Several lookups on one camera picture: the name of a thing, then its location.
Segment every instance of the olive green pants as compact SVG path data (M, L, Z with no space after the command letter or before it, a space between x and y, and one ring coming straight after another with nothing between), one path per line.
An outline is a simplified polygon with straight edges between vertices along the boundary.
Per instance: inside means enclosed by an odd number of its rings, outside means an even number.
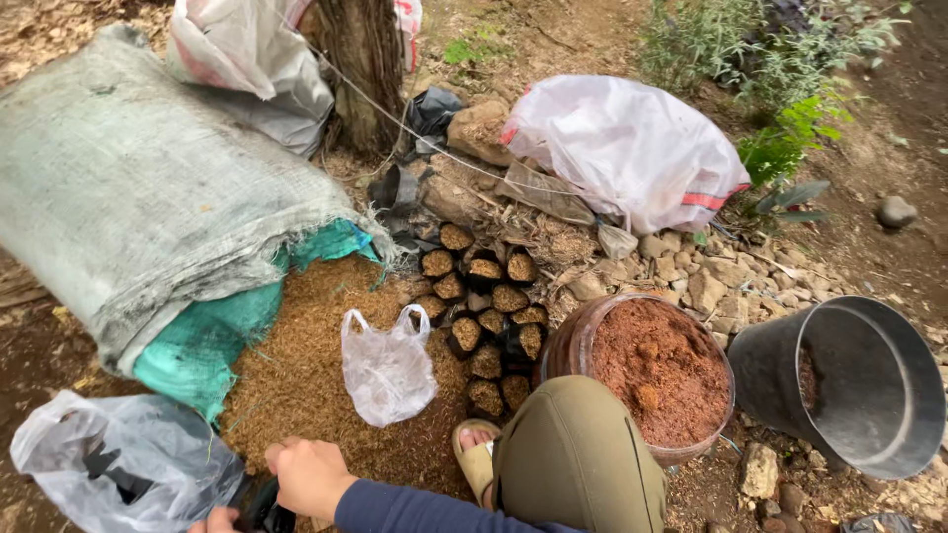
M543 383L494 444L493 505L529 524L661 533L665 475L626 406L584 376Z

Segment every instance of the foot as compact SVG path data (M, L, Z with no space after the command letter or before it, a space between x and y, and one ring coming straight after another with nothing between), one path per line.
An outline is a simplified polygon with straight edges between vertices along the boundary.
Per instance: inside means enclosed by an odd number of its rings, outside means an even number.
M483 444L485 442L490 442L494 440L495 438L497 438L497 435L498 434L496 432L492 432L492 431L464 429L464 430L461 430L461 433L458 435L458 441L460 441L461 443L461 450L468 451L471 448L478 446L479 444ZM487 488L484 490L483 495L481 495L481 501L480 501L481 507L489 511L494 510L494 507L491 506L490 504L491 496L493 495L493 492L494 492L493 489L494 489L493 484L488 485Z

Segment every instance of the hand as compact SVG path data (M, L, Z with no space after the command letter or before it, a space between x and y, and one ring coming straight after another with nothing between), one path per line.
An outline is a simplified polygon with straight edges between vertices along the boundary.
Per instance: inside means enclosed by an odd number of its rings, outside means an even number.
M237 509L215 507L206 521L198 522L188 528L188 533L237 533L234 521L240 516Z
M277 503L326 522L334 520L339 500L358 480L346 468L339 446L329 442L287 437L282 444L270 445L265 456L280 480Z

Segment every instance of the rope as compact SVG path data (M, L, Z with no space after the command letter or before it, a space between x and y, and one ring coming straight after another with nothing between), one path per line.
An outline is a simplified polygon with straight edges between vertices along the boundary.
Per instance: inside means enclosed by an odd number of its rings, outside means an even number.
M287 29L289 29L289 30L292 31L293 33L295 33L295 34L297 34L298 36L300 36L300 38L302 39L302 41L303 41L304 43L306 43L306 47L307 47L307 48L309 48L313 53L317 54L320 59L322 59L326 64L328 64L329 67L332 68L333 71L336 72L336 74L339 75L339 78L340 78L340 79L342 79L342 80L343 80L344 82L346 82L350 87L352 87L353 90L354 90L356 93L358 93L359 96L361 96L362 98L364 98L365 101L367 101L367 102L368 102L372 107L374 107L379 113L381 113L383 116L385 116L385 118L391 120L391 121L394 122L399 128L401 128L402 130L404 130L406 133L408 133L409 135L411 135L411 136L414 137L414 138L417 138L418 140L421 140L422 142L424 142L425 144L427 144L431 149L433 149L435 152L441 154L442 156L446 156L446 157L448 157L448 158L450 158L450 159L453 159L454 161L456 161L456 162L458 162L458 163L461 163L462 165L466 166L467 168L469 168L469 169L471 169L471 170L473 170L473 171L479 172L479 173L481 173L481 174L483 174L483 175L489 175L490 177L493 177L494 179L498 179L498 180L500 180L500 181L503 181L503 178L502 178L502 177L500 177L500 176L498 176L498 175L495 175L495 174L492 174L492 173L489 173L488 171L486 171L486 170L484 170L484 169L481 169L481 168L478 168L478 167L476 167L476 166L474 166L474 165L472 165L472 164L470 164L470 163L468 163L468 162L466 162L466 161L464 161L464 160L459 159L458 157L452 156L451 154L449 154L449 153L446 152L445 150L442 150L439 146L437 146L437 145L435 145L435 144L431 144L429 141L425 140L425 139L422 138L420 135L416 134L414 131L411 130L411 128L409 128L408 126L406 126L405 124L403 124L401 120L397 119L397 118L394 117L391 113L389 113L388 111L386 111L378 102L372 100L372 98L371 98L369 95L367 95L362 89L360 89L352 80L350 80L349 78L347 78L346 75L343 74L342 71L339 70L334 64L332 64L332 63L329 61L329 59L328 59L321 51L317 50L313 45L311 45L311 44L309 43L309 41L308 41L305 37L303 37L295 28L293 28L293 26L292 26L291 24L289 24L289 22L287 22L286 18L283 17L283 15L282 15L279 11L277 11L275 8L273 8L272 6L270 6L269 4L267 4L265 0L261 0L261 4L263 4L267 9L273 11L278 17L280 17L280 20L283 22L283 25L284 25ZM525 185L525 184L522 184L522 183L515 183L514 185L516 185L517 187L522 187L522 188L524 188L524 189L534 189L534 190L537 190L537 191L544 191L545 193L567 194L567 195L569 195L569 196L582 196L582 194L579 194L579 193L568 193L568 192L565 192L565 191L555 191L555 190L553 190L553 189L545 189L545 188L543 188L543 187L534 187L534 186L532 186L532 185Z

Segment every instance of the clear plastic container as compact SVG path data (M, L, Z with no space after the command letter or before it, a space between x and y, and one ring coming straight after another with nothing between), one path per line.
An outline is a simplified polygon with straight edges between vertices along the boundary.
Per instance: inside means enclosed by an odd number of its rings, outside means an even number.
M612 311L613 307L634 298L648 298L662 305L667 305L669 308L681 313L683 317L687 317L688 320L697 324L708 338L711 337L711 334L704 329L700 322L693 319L679 307L661 298L650 294L634 292L604 296L589 301L576 309L573 314L563 321L563 324L559 326L555 333L550 335L550 338L547 339L543 345L541 354L542 363L539 366L538 380L543 382L554 377L571 375L583 375L597 379L595 363L593 361L593 341L595 339L595 332L599 328L599 323ZM718 353L721 360L724 361L724 368L727 369L728 390L731 396L728 401L727 413L720 422L716 432L708 435L708 437L701 442L689 447L662 448L646 443L648 444L648 450L651 451L652 456L655 457L659 465L663 467L681 465L689 459L697 457L718 440L721 430L724 429L724 426L727 425L727 421L731 418L731 414L734 411L735 397L734 373L731 372L731 365L728 364L727 357L720 348L718 348Z

